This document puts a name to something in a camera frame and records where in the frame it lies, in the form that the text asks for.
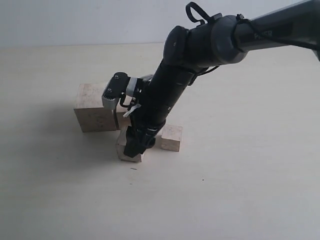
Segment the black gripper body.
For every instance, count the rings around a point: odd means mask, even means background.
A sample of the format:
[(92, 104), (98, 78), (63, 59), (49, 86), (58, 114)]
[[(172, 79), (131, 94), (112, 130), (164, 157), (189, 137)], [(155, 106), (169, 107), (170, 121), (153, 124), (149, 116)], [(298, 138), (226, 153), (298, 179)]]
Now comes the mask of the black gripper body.
[(135, 114), (130, 117), (131, 126), (127, 129), (128, 148), (153, 148), (156, 143), (156, 135), (164, 127), (165, 120), (160, 123), (145, 123)]

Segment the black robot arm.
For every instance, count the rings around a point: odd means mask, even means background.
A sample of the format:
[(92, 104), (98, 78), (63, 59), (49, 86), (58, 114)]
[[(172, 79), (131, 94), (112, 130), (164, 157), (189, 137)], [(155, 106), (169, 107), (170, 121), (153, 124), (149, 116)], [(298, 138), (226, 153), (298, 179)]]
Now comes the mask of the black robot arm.
[(208, 15), (198, 4), (185, 7), (192, 29), (176, 26), (164, 44), (162, 60), (151, 79), (129, 82), (134, 106), (127, 116), (124, 154), (143, 154), (186, 87), (220, 66), (241, 62), (254, 50), (295, 46), (320, 53), (320, 3), (304, 0), (254, 19), (242, 14)]

